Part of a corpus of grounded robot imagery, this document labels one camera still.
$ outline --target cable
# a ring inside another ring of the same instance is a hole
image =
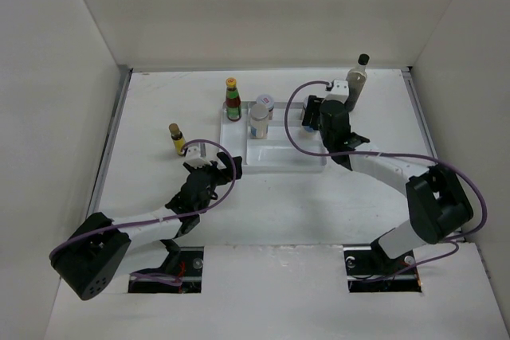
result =
[[[288,129],[288,111],[290,110],[290,104],[291,104],[292,100],[294,100],[294,97],[296,96],[298,91],[300,91],[301,89],[303,89],[309,85],[314,85],[314,84],[329,85],[330,83],[328,83],[327,81],[316,80],[316,81],[309,81],[309,82],[297,87],[297,89],[291,94],[290,98],[288,99],[287,106],[285,107],[285,114],[284,114],[285,134],[287,135],[290,143],[298,151],[300,151],[303,154],[312,155],[314,157],[336,157],[336,156],[340,156],[340,155],[371,155],[371,156],[375,156],[375,157],[381,156],[381,157],[390,157],[390,158],[394,158],[394,157],[419,158],[419,159],[425,159],[425,160],[431,161],[431,162],[436,162],[439,165],[443,165],[444,167],[450,169],[456,175],[461,177],[469,185],[469,187],[473,190],[473,192],[476,194],[478,200],[480,201],[480,205],[481,205],[481,220],[480,220],[480,223],[478,224],[478,226],[475,227],[474,229],[469,230],[466,233],[450,236],[449,239],[450,240],[459,239],[464,236],[468,236],[468,235],[477,233],[481,230],[482,227],[485,226],[485,223],[487,222],[487,203],[485,202],[484,196],[481,194],[481,191],[478,189],[478,187],[474,184],[474,182],[471,181],[471,179],[462,170],[456,168],[454,165],[451,165],[441,159],[430,157],[428,155],[412,154],[412,153],[385,153],[382,151],[340,151],[337,153],[314,153],[312,151],[307,151],[305,149],[301,149],[297,145],[296,141],[294,141],[294,139],[290,135],[290,130]]]
[[[354,276],[354,275],[350,275],[351,278],[354,278],[356,280],[369,280],[372,276],[374,276],[374,274],[369,275],[369,276],[364,276],[363,278],[360,278],[360,277]]]
[[[151,280],[153,282],[158,282],[158,283],[161,283],[161,284],[166,284],[167,286],[172,286],[172,287],[181,287],[182,286],[182,280],[179,279],[179,278],[176,278],[173,275],[159,274],[159,273],[140,274],[139,272],[133,272],[131,274],[131,276],[134,276],[136,279],[147,279],[147,280]],[[174,280],[162,279],[163,277],[174,278]]]
[[[301,89],[303,89],[305,87],[308,87],[310,85],[314,85],[314,84],[323,84],[323,85],[327,85],[327,86],[330,85],[329,82],[323,81],[323,80],[309,81],[309,82],[307,82],[305,84],[302,84],[299,87],[297,87],[296,90],[291,94],[291,96],[288,99],[287,106],[285,107],[285,114],[284,114],[285,134],[287,135],[287,138],[290,141],[290,143],[292,144],[292,146],[295,147],[299,152],[301,152],[303,154],[311,155],[311,156],[314,156],[314,157],[336,157],[336,156],[340,156],[340,155],[371,155],[371,156],[376,156],[376,157],[377,156],[381,156],[381,157],[390,157],[390,158],[403,157],[403,158],[425,159],[427,161],[436,162],[436,163],[438,163],[440,165],[443,165],[447,169],[450,169],[451,171],[453,171],[457,176],[461,177],[469,185],[471,190],[473,190],[473,192],[476,194],[476,196],[478,198],[478,201],[480,201],[481,220],[480,220],[480,223],[478,224],[478,226],[475,227],[474,229],[469,230],[466,233],[453,235],[453,236],[450,236],[448,238],[449,240],[445,240],[445,243],[451,243],[451,244],[454,244],[456,246],[456,248],[452,252],[448,252],[448,253],[446,253],[444,255],[436,256],[434,258],[430,258],[430,259],[427,259],[427,260],[422,260],[421,262],[417,262],[416,264],[410,265],[407,268],[403,268],[402,270],[400,270],[400,271],[398,271],[398,272],[396,272],[396,273],[394,273],[394,274],[392,274],[390,276],[381,276],[380,278],[365,280],[364,283],[373,283],[373,282],[376,282],[376,281],[385,280],[385,279],[391,278],[393,276],[396,276],[398,274],[401,274],[402,272],[405,272],[405,271],[410,270],[412,268],[416,268],[417,266],[419,266],[421,264],[426,264],[426,263],[429,263],[429,262],[432,262],[432,261],[435,261],[435,260],[446,258],[447,256],[451,256],[455,252],[457,252],[458,249],[459,249],[458,244],[455,243],[455,242],[452,242],[451,240],[459,239],[459,238],[462,238],[464,236],[468,236],[468,235],[477,233],[478,231],[480,231],[482,229],[482,227],[485,226],[485,223],[487,222],[487,203],[485,202],[484,196],[482,195],[481,191],[474,184],[474,182],[467,176],[467,174],[465,174],[460,169],[456,168],[454,165],[451,165],[451,164],[449,164],[449,163],[447,163],[447,162],[445,162],[445,161],[443,161],[441,159],[430,157],[428,155],[423,155],[423,154],[385,153],[385,152],[378,152],[378,151],[341,151],[341,152],[336,152],[336,153],[314,153],[312,151],[308,151],[308,150],[300,148],[299,145],[297,145],[296,141],[294,141],[294,139],[290,135],[290,130],[288,129],[288,112],[290,110],[290,106],[291,106],[292,101],[294,100],[294,97],[296,97],[296,94]]]
[[[86,232],[86,233],[74,236],[73,238],[68,239],[64,243],[59,244],[57,247],[55,247],[51,251],[51,253],[49,254],[49,258],[52,259],[57,254],[57,252],[59,252],[63,248],[66,248],[67,246],[69,246],[69,245],[71,245],[73,243],[79,242],[80,240],[86,239],[86,238],[88,238],[90,236],[93,236],[93,235],[96,235],[96,234],[102,234],[102,233],[105,233],[107,231],[112,231],[112,230],[117,230],[117,229],[125,229],[127,227],[138,227],[138,226],[152,225],[154,223],[159,223],[160,221],[169,221],[171,219],[179,219],[179,218],[184,218],[184,217],[192,217],[194,215],[204,214],[206,211],[211,210],[212,208],[214,208],[214,207],[218,206],[220,203],[222,203],[227,198],[227,196],[230,194],[230,192],[232,191],[233,186],[235,185],[235,182],[236,182],[236,177],[237,177],[236,164],[233,161],[233,157],[232,157],[232,155],[230,155],[229,151],[226,148],[224,148],[219,143],[215,143],[213,141],[210,141],[209,139],[194,139],[194,140],[191,140],[188,143],[186,143],[184,145],[184,147],[182,147],[182,148],[184,149],[184,148],[188,147],[189,145],[193,145],[195,143],[208,143],[210,145],[213,145],[213,146],[217,147],[218,149],[220,149],[221,151],[223,151],[226,154],[226,156],[230,160],[230,164],[232,165],[232,174],[233,174],[233,176],[232,176],[232,182],[230,183],[230,187],[225,192],[225,194],[223,194],[223,196],[221,198],[219,198],[215,203],[213,203],[211,206],[206,207],[206,208],[204,208],[202,210],[199,210],[199,211],[192,211],[192,212],[189,212],[189,213],[170,215],[168,217],[164,217],[162,220],[156,218],[156,219],[150,219],[148,221],[137,221],[137,222],[121,223],[120,225],[111,225],[111,226],[103,227],[101,229],[92,230],[92,231],[89,231],[89,232]]]
[[[453,255],[455,252],[459,251],[460,247],[458,245],[457,242],[452,242],[451,240],[445,240],[444,242],[442,243],[449,243],[449,244],[453,244],[455,246],[455,248],[450,251],[450,252],[447,252],[446,254],[442,254],[442,255],[439,255],[439,256],[435,256],[434,258],[430,258],[430,259],[426,259],[426,260],[422,260],[420,262],[416,262],[415,264],[411,264],[410,266],[407,266],[405,268],[403,268],[402,270],[398,270],[397,272],[391,274],[391,275],[387,275],[387,276],[381,276],[379,278],[375,278],[375,279],[365,279],[365,280],[362,280],[362,283],[375,283],[375,282],[382,282],[384,280],[388,280],[388,279],[391,279],[391,278],[394,278],[395,276],[397,275],[400,275],[402,274],[403,272],[406,272],[406,271],[409,271],[409,270],[412,270],[413,268],[416,268],[417,266],[421,266],[422,264],[427,264],[427,263],[430,263],[430,262],[434,262],[435,260],[440,260],[440,259],[443,259],[443,258],[446,258],[448,256],[451,256]]]

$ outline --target jar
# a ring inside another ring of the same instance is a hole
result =
[[[273,119],[274,99],[270,95],[260,95],[257,97],[257,104],[265,105],[269,111],[269,119]]]
[[[255,139],[267,139],[269,111],[263,104],[254,104],[249,111],[249,126]]]

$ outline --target yellow bottle cap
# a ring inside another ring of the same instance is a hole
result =
[[[168,129],[170,129],[170,133],[173,135],[178,135],[181,132],[176,123],[171,123]]]
[[[236,85],[237,85],[237,81],[233,77],[229,77],[228,79],[226,79],[227,88],[234,88]]]

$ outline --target white wall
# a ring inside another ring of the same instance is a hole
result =
[[[82,0],[0,0],[0,338],[42,338],[119,73]]]
[[[413,69],[437,151],[488,201],[476,236],[510,324],[510,0],[453,0]]]
[[[450,0],[85,0],[138,68],[413,64]]]

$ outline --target rectangular slot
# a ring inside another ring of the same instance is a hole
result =
[[[404,259],[413,252],[407,252],[400,256],[391,266],[381,269],[372,259],[372,251],[369,246],[362,248],[344,248],[343,256],[347,272],[347,286],[349,292],[422,292],[418,270],[412,268],[400,275],[385,278],[380,281],[370,282],[402,270],[407,267]]]
[[[180,287],[169,286],[148,279],[130,278],[128,294],[199,294],[202,292],[204,248],[181,248],[178,261],[168,271],[168,277],[158,276],[163,280],[173,280],[177,276],[182,280]]]

